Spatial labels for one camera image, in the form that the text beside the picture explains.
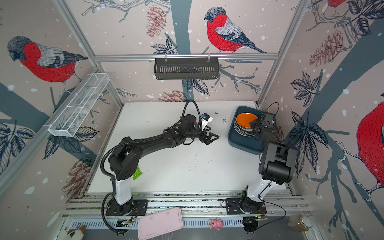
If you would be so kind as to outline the orange plastic plate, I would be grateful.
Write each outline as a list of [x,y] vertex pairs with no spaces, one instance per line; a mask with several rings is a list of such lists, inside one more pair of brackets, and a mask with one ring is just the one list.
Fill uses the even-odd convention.
[[251,129],[251,122],[257,120],[258,117],[252,113],[241,113],[236,116],[236,124],[244,129]]

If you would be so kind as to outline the teal rim plate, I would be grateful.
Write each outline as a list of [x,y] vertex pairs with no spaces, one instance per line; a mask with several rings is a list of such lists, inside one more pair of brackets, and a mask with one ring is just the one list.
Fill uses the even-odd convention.
[[237,133],[239,133],[240,135],[244,136],[244,137],[253,137],[255,135],[252,127],[251,129],[244,129],[242,127],[239,127],[237,124],[236,124],[236,119],[235,119],[235,124],[234,124],[234,128],[236,130]]

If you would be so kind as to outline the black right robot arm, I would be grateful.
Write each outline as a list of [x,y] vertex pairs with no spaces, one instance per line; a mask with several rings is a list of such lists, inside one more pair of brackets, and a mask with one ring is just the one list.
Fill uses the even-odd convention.
[[252,130],[264,142],[260,154],[260,177],[247,186],[240,199],[245,214],[263,213],[264,198],[275,187],[290,183],[295,170],[297,148],[286,144],[276,131],[276,115],[264,112],[250,123]]

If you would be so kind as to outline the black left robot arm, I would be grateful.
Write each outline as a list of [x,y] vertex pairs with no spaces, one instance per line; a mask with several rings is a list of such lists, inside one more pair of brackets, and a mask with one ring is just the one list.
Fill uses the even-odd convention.
[[219,139],[211,132],[208,124],[213,118],[207,113],[197,116],[182,112],[180,119],[167,127],[160,135],[145,139],[123,138],[119,144],[108,150],[101,159],[100,170],[109,177],[113,191],[102,202],[103,216],[143,216],[146,208],[136,204],[131,192],[131,182],[141,158],[163,149],[188,145],[188,139],[198,139],[209,145]]

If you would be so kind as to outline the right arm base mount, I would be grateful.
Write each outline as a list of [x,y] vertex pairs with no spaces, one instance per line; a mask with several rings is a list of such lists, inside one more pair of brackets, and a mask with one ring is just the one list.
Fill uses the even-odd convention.
[[226,211],[228,215],[252,215],[260,214],[266,215],[267,210],[264,202],[255,202],[246,198],[244,200],[231,199],[228,198],[225,200]]

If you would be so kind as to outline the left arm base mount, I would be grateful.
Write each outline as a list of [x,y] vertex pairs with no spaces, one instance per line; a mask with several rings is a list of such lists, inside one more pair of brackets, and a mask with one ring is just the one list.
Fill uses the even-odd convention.
[[123,205],[119,205],[115,198],[109,200],[107,204],[106,215],[119,216],[145,216],[148,206],[148,200],[130,199]]

